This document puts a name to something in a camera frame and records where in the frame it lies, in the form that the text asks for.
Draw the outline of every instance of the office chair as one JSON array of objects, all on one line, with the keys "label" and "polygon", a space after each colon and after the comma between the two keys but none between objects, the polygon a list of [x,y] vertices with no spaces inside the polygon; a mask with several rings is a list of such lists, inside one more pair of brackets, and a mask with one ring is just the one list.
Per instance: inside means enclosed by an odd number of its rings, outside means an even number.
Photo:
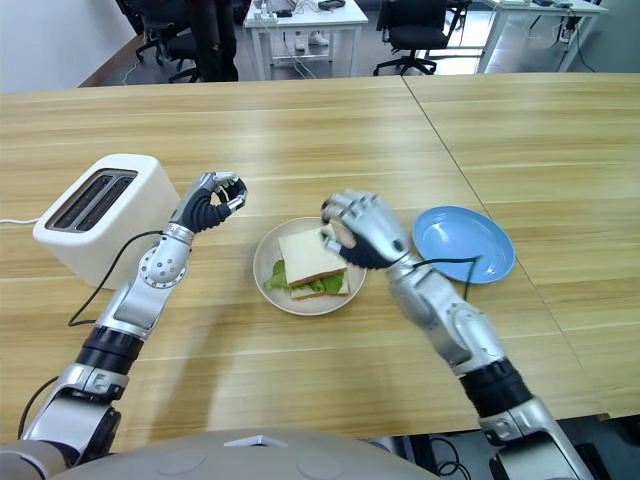
[{"label": "office chair", "polygon": [[[184,0],[126,0],[129,7],[142,18],[145,32],[152,39],[151,42],[136,50],[136,57],[142,60],[141,51],[156,47],[156,61],[163,65],[162,58],[169,61],[178,61],[178,73],[168,78],[169,83],[179,78],[190,77],[190,82],[195,82],[200,77],[198,68],[198,54],[193,35],[184,33],[189,28],[187,11]],[[181,72],[185,60],[196,62],[195,68]]]},{"label": "office chair", "polygon": [[136,58],[144,62],[142,52],[156,48],[156,62],[164,64],[164,43],[189,28],[184,0],[124,0],[129,10],[141,19],[144,45],[136,49]]},{"label": "office chair", "polygon": [[[168,78],[169,83],[173,83],[177,79],[184,77],[190,77],[189,82],[193,83],[200,78],[200,68],[198,67],[198,47],[196,46],[196,40],[193,35],[185,33],[184,35],[178,35],[177,37],[170,38],[165,43],[165,52],[171,60],[178,60],[178,73],[171,75]],[[182,63],[185,60],[193,60],[196,66],[181,72],[180,69],[182,68]]]},{"label": "office chair", "polygon": [[[447,47],[462,12],[471,0],[382,0],[376,30],[382,31],[382,41],[391,43],[393,53],[409,50],[408,56],[379,63],[373,71],[378,76],[384,67],[402,67],[400,75],[416,68],[425,75],[433,75],[436,62],[416,57],[418,50],[441,50]],[[445,35],[447,9],[453,9],[454,18]]]}]

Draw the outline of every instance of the chair leg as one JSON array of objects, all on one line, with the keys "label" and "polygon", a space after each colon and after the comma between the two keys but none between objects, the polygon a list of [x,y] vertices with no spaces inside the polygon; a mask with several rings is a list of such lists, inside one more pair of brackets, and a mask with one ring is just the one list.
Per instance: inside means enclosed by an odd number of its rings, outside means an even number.
[{"label": "chair leg", "polygon": [[427,67],[425,67],[422,63],[416,63],[415,65],[412,65],[414,68],[417,68],[418,70],[420,70],[422,73],[424,73],[425,75],[433,75],[433,73],[435,72],[435,68],[433,70],[429,70]]},{"label": "chair leg", "polygon": [[152,41],[147,42],[144,45],[136,48],[136,58],[139,61],[144,62],[144,57],[142,56],[142,52],[144,52],[145,50],[148,50],[148,49],[150,49],[152,47],[158,48],[158,40],[152,40]]},{"label": "chair leg", "polygon": [[422,65],[432,67],[433,70],[435,70],[438,67],[438,64],[433,60],[427,60],[426,58],[416,58],[416,60],[418,61],[418,63]]},{"label": "chair leg", "polygon": [[200,71],[197,68],[189,68],[184,72],[176,73],[175,75],[170,76],[167,80],[169,83],[174,83],[179,78],[190,77],[189,82],[193,83],[198,79],[200,75]]},{"label": "chair leg", "polygon": [[160,51],[160,44],[156,46],[156,63],[160,66],[164,65],[164,62],[162,61],[162,52]]},{"label": "chair leg", "polygon": [[376,69],[373,71],[373,76],[377,77],[380,73],[380,69],[384,67],[400,67],[404,65],[409,57],[396,58],[394,60],[389,60],[388,62],[382,62],[376,65]]}]

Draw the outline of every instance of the black pants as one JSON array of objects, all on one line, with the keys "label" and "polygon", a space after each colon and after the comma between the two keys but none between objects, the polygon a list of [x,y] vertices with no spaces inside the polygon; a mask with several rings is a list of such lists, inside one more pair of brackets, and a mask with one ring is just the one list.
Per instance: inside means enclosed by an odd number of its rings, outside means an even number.
[{"label": "black pants", "polygon": [[236,34],[231,0],[186,0],[198,67],[205,82],[236,82]]}]

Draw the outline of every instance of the black cable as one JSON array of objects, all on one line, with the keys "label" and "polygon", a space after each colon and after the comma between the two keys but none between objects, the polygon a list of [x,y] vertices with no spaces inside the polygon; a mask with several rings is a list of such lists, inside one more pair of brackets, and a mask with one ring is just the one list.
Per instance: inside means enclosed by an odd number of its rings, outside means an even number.
[{"label": "black cable", "polygon": [[22,415],[20,416],[20,423],[18,424],[18,440],[20,440],[20,437],[22,437],[22,433],[24,432],[24,424],[27,421],[27,415],[29,415],[29,410],[31,410],[31,405],[33,405],[33,402],[36,401],[36,398],[38,398],[38,395],[40,395],[45,388],[47,388],[56,380],[58,380],[57,376],[47,380],[42,386],[40,386],[40,388],[38,388],[38,390],[35,391],[33,395],[31,395],[31,398],[29,399],[27,404],[24,406],[24,410],[22,411]]},{"label": "black cable", "polygon": [[139,233],[137,235],[134,235],[129,240],[127,240],[127,242],[122,246],[122,248],[120,249],[120,251],[116,255],[116,258],[111,263],[111,266],[109,267],[109,270],[107,270],[107,273],[105,274],[105,276],[102,279],[102,281],[100,282],[100,284],[96,287],[96,289],[93,291],[93,293],[91,295],[89,295],[89,298],[87,298],[87,300],[82,304],[82,306],[78,309],[78,311],[73,314],[73,317],[71,317],[71,320],[69,320],[67,322],[67,326],[69,326],[69,327],[77,327],[78,325],[87,325],[89,323],[95,323],[96,322],[95,320],[79,320],[77,322],[75,320],[76,320],[76,318],[78,318],[80,316],[80,314],[82,312],[84,312],[84,309],[89,306],[89,304],[93,301],[93,299],[96,298],[96,295],[98,295],[98,292],[100,290],[102,290],[102,287],[107,282],[107,280],[109,280],[109,276],[113,273],[113,270],[114,270],[114,268],[116,268],[118,260],[120,260],[120,257],[122,256],[124,251],[127,249],[127,247],[129,245],[131,245],[133,242],[135,242],[136,240],[138,240],[139,238],[146,237],[146,236],[149,236],[149,235],[162,235],[162,230],[150,230],[148,232],[142,232],[142,233]]},{"label": "black cable", "polygon": [[[454,457],[453,460],[449,460],[447,462],[443,462],[440,465],[438,465],[438,469],[436,471],[438,475],[443,477],[450,477],[452,475],[455,475],[459,471],[459,472],[462,472],[462,476],[464,477],[465,480],[471,480],[471,474],[469,473],[469,470],[467,469],[467,467],[465,467],[462,463],[460,463],[460,455],[458,454],[458,450],[453,445],[453,443],[441,437],[433,437],[429,439],[429,441],[432,443],[436,441],[442,442],[445,445],[447,445],[453,452],[453,457]],[[445,469],[447,467],[453,467],[453,468],[445,472]]]},{"label": "black cable", "polygon": [[421,267],[422,265],[431,265],[432,263],[470,263],[471,267],[469,267],[469,274],[467,275],[467,281],[464,284],[464,295],[463,298],[466,300],[469,296],[469,287],[471,286],[471,277],[473,276],[473,271],[476,268],[476,263],[480,257],[469,257],[469,258],[431,258],[429,260],[423,260],[422,262],[418,262],[413,265],[413,268]]},{"label": "black cable", "polygon": [[576,42],[578,43],[578,58],[580,58],[580,62],[591,72],[596,73],[596,71],[591,68],[591,66],[584,61],[584,57],[582,56],[582,47],[580,46],[580,25],[576,25]]}]

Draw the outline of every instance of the black cylindrical joint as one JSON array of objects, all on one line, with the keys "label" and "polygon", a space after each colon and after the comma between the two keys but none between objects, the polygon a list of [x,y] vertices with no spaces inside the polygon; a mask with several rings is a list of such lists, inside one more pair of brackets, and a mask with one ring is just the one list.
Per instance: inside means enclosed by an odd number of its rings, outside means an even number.
[{"label": "black cylindrical joint", "polygon": [[133,335],[95,327],[82,344],[76,362],[126,375],[138,358],[142,344],[142,340]]},{"label": "black cylindrical joint", "polygon": [[467,373],[460,381],[480,418],[497,415],[533,398],[507,358]]}]

